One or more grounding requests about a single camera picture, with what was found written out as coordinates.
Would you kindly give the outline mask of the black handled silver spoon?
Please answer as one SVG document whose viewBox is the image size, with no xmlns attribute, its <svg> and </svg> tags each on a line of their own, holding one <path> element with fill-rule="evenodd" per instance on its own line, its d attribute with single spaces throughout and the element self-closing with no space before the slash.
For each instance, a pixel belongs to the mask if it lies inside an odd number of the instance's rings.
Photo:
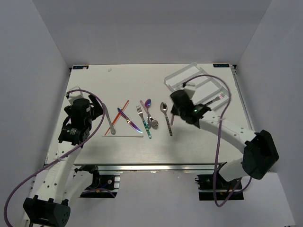
<svg viewBox="0 0 303 227">
<path fill-rule="evenodd" d="M 169 122 L 169 118 L 167 116 L 167 110 L 168 110 L 167 104 L 165 102 L 161 102 L 160 111 L 165 116 L 166 124 L 167 124 L 168 130 L 169 130 L 169 135 L 172 136 L 172 129 L 171 129 L 171 125 L 170 125 L 170 122 Z"/>
</svg>

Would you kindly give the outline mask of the iridescent purple ornate spoon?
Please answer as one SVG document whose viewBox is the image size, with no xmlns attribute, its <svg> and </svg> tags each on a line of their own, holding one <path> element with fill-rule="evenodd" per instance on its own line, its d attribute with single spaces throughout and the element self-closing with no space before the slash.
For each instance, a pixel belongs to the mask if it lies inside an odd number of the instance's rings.
<svg viewBox="0 0 303 227">
<path fill-rule="evenodd" d="M 147 99 L 144 103 L 144 107 L 146 109 L 147 112 L 147 121 L 148 121 L 148 128 L 151 128 L 151 123 L 150 123 L 150 114 L 149 114 L 149 107 L 151 105 L 151 99 Z"/>
</svg>

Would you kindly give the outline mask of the black handled silver fork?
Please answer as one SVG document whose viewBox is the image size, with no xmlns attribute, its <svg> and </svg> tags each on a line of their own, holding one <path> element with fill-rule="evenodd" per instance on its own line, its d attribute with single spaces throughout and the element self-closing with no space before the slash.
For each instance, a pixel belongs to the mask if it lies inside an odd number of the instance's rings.
<svg viewBox="0 0 303 227">
<path fill-rule="evenodd" d="M 210 100 L 209 102 L 205 103 L 205 106 L 209 106 L 210 104 L 223 99 L 225 96 L 226 96 L 225 93 L 221 93 L 216 98 L 214 98 L 214 99 Z"/>
</svg>

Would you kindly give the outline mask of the teal handled silver fork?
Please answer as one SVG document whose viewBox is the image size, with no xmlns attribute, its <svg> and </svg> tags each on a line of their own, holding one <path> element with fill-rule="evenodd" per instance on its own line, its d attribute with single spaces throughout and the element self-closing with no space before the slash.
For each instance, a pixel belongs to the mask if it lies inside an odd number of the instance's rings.
<svg viewBox="0 0 303 227">
<path fill-rule="evenodd" d="M 138 115 L 140 116 L 140 118 L 141 118 L 141 120 L 142 120 L 142 122 L 143 122 L 143 125 L 144 125 L 144 127 L 145 127 L 145 130 L 146 130 L 146 132 L 147 132 L 147 135 L 148 135 L 149 139 L 151 139 L 152 136 L 151 136 L 150 130 L 149 130 L 149 128 L 148 128 L 148 125 L 147 125 L 147 123 L 146 123 L 146 121 L 145 121 L 145 119 L 144 119 L 144 117 L 143 117 L 143 112 L 142 112 L 141 107 L 138 105 L 138 106 L 136 107 L 136 110 L 137 110 Z"/>
</svg>

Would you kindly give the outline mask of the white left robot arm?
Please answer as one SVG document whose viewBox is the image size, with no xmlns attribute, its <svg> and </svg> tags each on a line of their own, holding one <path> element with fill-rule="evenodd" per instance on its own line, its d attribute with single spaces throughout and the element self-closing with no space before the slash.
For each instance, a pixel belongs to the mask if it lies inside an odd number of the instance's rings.
<svg viewBox="0 0 303 227">
<path fill-rule="evenodd" d="M 76 169 L 76 175 L 69 182 L 73 164 L 80 154 L 92 129 L 92 121 L 103 115 L 103 108 L 95 96 L 68 95 L 69 106 L 64 108 L 67 113 L 56 151 L 57 163 L 52 165 L 46 178 L 33 198 L 26 198 L 23 208 L 34 224 L 47 227 L 66 226 L 71 213 L 69 203 L 80 196 L 86 189 L 99 186 L 98 167 L 83 165 Z"/>
</svg>

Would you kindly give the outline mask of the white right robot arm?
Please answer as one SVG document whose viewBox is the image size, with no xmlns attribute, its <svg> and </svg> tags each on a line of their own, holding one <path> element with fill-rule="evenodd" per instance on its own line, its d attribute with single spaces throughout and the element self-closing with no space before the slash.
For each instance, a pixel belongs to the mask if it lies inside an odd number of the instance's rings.
<svg viewBox="0 0 303 227">
<path fill-rule="evenodd" d="M 242 157 L 221 165 L 214 176 L 218 188 L 226 188 L 232 180 L 250 176 L 260 180 L 278 161 L 279 155 L 271 134 L 262 130 L 244 129 L 223 119 L 203 104 L 194 104 L 188 92 L 177 90 L 170 95 L 173 102 L 171 113 L 180 116 L 188 124 L 211 132 L 233 145 Z"/>
</svg>

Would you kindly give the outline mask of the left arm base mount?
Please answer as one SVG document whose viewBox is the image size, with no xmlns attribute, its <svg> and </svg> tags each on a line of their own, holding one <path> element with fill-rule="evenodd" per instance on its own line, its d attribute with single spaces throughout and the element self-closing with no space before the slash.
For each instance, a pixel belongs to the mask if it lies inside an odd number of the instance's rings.
<svg viewBox="0 0 303 227">
<path fill-rule="evenodd" d="M 120 174 L 106 174 L 100 172 L 97 166 L 84 165 L 74 169 L 74 176 L 77 173 L 88 172 L 92 175 L 89 185 L 80 194 L 80 198 L 115 198 L 120 184 Z"/>
</svg>

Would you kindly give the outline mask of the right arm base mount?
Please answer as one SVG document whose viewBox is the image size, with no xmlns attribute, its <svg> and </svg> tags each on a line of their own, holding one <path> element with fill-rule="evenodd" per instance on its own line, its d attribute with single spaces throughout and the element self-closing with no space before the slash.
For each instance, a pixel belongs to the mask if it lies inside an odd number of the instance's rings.
<svg viewBox="0 0 303 227">
<path fill-rule="evenodd" d="M 216 196 L 219 201 L 223 201 L 227 198 L 228 194 L 232 192 L 232 189 L 237 183 L 237 179 L 230 182 L 224 182 L 219 177 L 216 178 Z M 195 182 L 198 186 L 198 195 L 200 201 L 214 201 L 213 196 L 213 175 L 197 175 Z M 229 198 L 232 201 L 244 200 L 242 184 L 240 183 L 233 195 Z"/>
</svg>

